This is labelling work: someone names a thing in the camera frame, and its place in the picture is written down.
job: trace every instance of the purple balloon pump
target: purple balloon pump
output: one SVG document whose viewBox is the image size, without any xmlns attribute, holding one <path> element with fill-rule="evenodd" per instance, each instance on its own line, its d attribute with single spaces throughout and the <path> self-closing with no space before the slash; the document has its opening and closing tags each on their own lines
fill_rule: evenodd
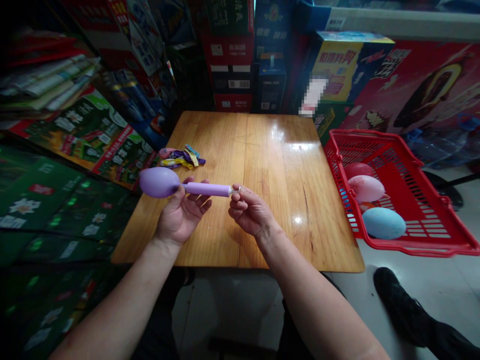
<svg viewBox="0 0 480 360">
<path fill-rule="evenodd" d="M 168 198 L 177 192 L 180 185 L 185 191 L 194 195 L 209 195 L 230 197 L 238 193 L 230 185 L 215 185 L 202 182 L 189 182 L 180 184 L 179 176 L 166 167 L 151 167 L 140 172 L 140 188 L 152 198 Z"/>
</svg>

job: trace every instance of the hand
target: hand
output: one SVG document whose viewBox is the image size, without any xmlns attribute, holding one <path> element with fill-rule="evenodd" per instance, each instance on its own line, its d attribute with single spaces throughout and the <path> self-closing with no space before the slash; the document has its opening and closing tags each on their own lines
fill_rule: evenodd
<svg viewBox="0 0 480 360">
<path fill-rule="evenodd" d="M 190 183 L 193 180 L 194 177 L 189 176 L 183 183 Z M 180 185 L 161 211 L 154 242 L 160 241 L 181 247 L 192 235 L 202 216 L 212 206 L 210 196 L 190 194 L 185 197 L 185 194 L 185 188 Z"/>
<path fill-rule="evenodd" d="M 240 188 L 240 194 L 231 196 L 228 214 L 248 234 L 258 238 L 270 228 L 280 227 L 267 203 L 248 187 L 233 184 L 233 189 Z"/>
</svg>

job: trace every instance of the finger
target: finger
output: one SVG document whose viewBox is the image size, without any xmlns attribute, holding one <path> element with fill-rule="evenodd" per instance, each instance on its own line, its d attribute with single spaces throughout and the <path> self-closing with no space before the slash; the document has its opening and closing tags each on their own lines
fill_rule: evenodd
<svg viewBox="0 0 480 360">
<path fill-rule="evenodd" d="M 208 200 L 206 203 L 203 204 L 202 207 L 200 207 L 200 212 L 201 214 L 205 214 L 209 209 L 210 207 L 212 206 L 212 200 Z"/>
<path fill-rule="evenodd" d="M 258 196 L 256 193 L 254 193 L 252 190 L 250 190 L 248 187 L 242 186 L 240 188 L 240 199 L 242 199 L 247 204 L 251 204 L 261 200 L 262 198 Z"/>
<path fill-rule="evenodd" d="M 197 194 L 190 194 L 186 198 L 194 202 L 199 198 L 199 196 Z"/>
<path fill-rule="evenodd" d="M 230 217 L 232 219 L 234 219 L 235 221 L 237 221 L 237 219 L 242 216 L 244 212 L 242 210 L 238 210 L 238 209 L 234 209 L 234 208 L 229 208 L 228 209 L 228 215 L 230 215 Z"/>
<path fill-rule="evenodd" d="M 245 211 L 249 207 L 245 201 L 230 201 L 230 207 L 232 209 L 238 209 Z"/>
<path fill-rule="evenodd" d="M 195 204 L 201 207 L 208 199 L 210 199 L 210 195 L 202 195 L 195 201 Z"/>
<path fill-rule="evenodd" d="M 194 176 L 189 176 L 187 177 L 185 180 L 183 180 L 183 184 L 188 184 L 188 183 L 191 183 L 192 181 L 195 180 L 195 177 Z"/>
<path fill-rule="evenodd" d="M 177 209 L 182 200 L 185 198 L 185 188 L 183 185 L 178 186 L 177 191 L 171 196 L 168 203 L 165 205 L 168 209 Z"/>
</svg>

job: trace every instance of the wooden table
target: wooden table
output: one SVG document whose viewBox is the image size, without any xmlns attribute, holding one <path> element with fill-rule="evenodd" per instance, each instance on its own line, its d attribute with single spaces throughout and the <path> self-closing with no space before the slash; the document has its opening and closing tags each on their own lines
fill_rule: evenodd
<svg viewBox="0 0 480 360">
<path fill-rule="evenodd" d="M 168 142 L 190 144 L 206 164 L 176 169 L 212 184 L 241 183 L 269 204 L 276 220 L 318 270 L 359 273 L 364 261 L 311 119 L 185 111 Z M 134 262 L 151 240 L 167 199 L 142 195 L 113 253 L 113 263 Z M 255 239 L 228 215 L 230 199 L 211 209 L 183 246 L 176 265 L 264 268 Z"/>
</svg>

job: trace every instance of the pink balloon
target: pink balloon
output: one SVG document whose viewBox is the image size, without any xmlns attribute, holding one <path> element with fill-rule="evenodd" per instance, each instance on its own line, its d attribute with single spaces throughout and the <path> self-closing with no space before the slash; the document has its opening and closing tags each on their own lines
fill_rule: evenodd
<svg viewBox="0 0 480 360">
<path fill-rule="evenodd" d="M 350 180 L 354 176 L 358 175 L 367 175 L 374 176 L 374 170 L 363 162 L 355 162 L 353 164 L 345 166 L 343 169 L 345 171 L 346 179 Z"/>
<path fill-rule="evenodd" d="M 348 180 L 350 188 L 356 193 L 359 203 L 374 202 L 385 195 L 385 187 L 376 178 L 367 175 L 357 175 Z"/>
</svg>

